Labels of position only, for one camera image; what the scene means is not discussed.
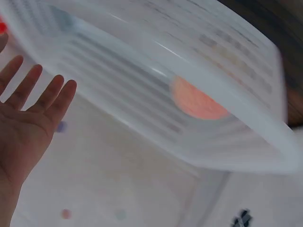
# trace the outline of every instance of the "red object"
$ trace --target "red object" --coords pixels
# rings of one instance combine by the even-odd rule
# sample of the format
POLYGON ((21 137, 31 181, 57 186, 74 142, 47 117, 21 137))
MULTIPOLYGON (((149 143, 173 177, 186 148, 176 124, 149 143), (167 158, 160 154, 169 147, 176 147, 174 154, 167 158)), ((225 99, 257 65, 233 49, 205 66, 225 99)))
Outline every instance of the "red object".
POLYGON ((0 34, 5 33, 7 31, 8 27, 5 23, 0 22, 0 34))
POLYGON ((71 211, 68 210, 68 209, 63 209, 63 210, 61 211, 61 217, 62 217, 63 219, 65 219, 65 220, 71 219, 71 211))

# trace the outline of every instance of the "orange circle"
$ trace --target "orange circle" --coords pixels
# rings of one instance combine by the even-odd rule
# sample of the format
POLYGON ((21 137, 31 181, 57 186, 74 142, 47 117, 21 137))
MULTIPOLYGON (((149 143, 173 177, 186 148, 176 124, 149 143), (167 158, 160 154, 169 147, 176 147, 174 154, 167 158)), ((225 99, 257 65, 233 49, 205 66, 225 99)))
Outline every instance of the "orange circle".
POLYGON ((223 106, 182 77, 175 77, 172 83, 172 93, 176 105, 192 117, 218 120, 230 114, 223 106))
POLYGON ((68 210, 68 209, 63 209, 63 210, 61 211, 61 217, 62 217, 63 219, 71 219, 71 211, 68 210))

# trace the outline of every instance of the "purple dot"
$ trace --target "purple dot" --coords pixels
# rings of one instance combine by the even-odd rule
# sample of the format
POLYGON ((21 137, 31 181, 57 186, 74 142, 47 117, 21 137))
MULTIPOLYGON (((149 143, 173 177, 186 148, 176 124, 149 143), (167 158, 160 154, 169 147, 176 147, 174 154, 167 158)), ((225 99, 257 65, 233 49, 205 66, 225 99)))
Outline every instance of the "purple dot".
POLYGON ((66 130, 66 127, 67 127, 67 123, 62 121, 59 123, 56 132, 64 132, 66 130))

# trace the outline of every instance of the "white plastic box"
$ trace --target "white plastic box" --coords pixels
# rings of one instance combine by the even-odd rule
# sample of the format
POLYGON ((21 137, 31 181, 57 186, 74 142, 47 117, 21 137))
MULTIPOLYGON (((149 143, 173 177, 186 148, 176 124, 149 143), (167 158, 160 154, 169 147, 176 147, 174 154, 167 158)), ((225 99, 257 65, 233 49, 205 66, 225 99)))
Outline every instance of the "white plastic box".
POLYGON ((78 92, 174 156, 198 167, 289 173, 298 146, 286 119, 277 48, 215 0, 4 0, 24 49, 78 92), (179 110, 179 75, 230 113, 179 110))

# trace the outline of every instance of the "palm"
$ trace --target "palm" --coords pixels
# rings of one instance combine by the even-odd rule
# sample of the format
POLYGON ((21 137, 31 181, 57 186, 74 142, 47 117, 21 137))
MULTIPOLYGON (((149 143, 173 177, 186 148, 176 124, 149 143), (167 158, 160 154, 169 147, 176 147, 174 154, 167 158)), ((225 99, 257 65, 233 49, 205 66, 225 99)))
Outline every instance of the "palm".
MULTIPOLYGON (((0 51, 6 40, 0 38, 0 51)), ((0 95, 22 61, 17 56, 0 72, 0 95)), ((40 65, 34 66, 11 97, 0 102, 0 181, 4 176, 12 187, 20 187, 40 160, 75 94, 75 81, 67 82, 61 90, 64 79, 57 75, 32 107, 20 111, 41 72, 40 65)))

